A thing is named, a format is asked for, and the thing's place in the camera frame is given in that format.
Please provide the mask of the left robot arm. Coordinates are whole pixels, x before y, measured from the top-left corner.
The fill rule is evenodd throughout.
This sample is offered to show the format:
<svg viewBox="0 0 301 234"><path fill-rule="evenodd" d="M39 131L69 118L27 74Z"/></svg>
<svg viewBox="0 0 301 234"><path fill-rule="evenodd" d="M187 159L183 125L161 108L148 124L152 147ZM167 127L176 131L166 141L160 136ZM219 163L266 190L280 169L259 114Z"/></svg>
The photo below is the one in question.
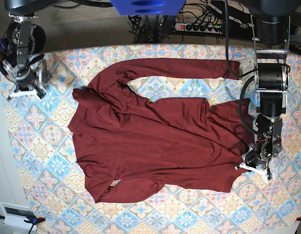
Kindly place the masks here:
<svg viewBox="0 0 301 234"><path fill-rule="evenodd" d="M241 109L239 117L245 128L257 136L243 154L243 162L235 167L259 174L264 182L273 178L269 162L282 151L281 115L287 109L287 89L290 67L286 64L290 42L290 14L295 6L286 0L241 0L250 11L253 42L262 42L267 49L256 50L255 71L241 90L239 104L242 104L246 88L255 85L255 126L247 124Z"/></svg>

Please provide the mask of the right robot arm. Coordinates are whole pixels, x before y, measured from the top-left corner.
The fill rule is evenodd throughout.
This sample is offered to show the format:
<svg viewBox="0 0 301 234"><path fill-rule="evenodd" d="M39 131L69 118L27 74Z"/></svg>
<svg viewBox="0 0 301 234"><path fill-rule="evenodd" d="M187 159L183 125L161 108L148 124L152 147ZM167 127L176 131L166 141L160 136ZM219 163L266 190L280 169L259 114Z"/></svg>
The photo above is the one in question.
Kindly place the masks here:
<svg viewBox="0 0 301 234"><path fill-rule="evenodd" d="M46 42L45 31L32 22L38 16L36 13L9 16L11 23L0 40L2 73L15 85L7 99L20 96L42 99L46 95L42 82L44 54L41 53Z"/></svg>

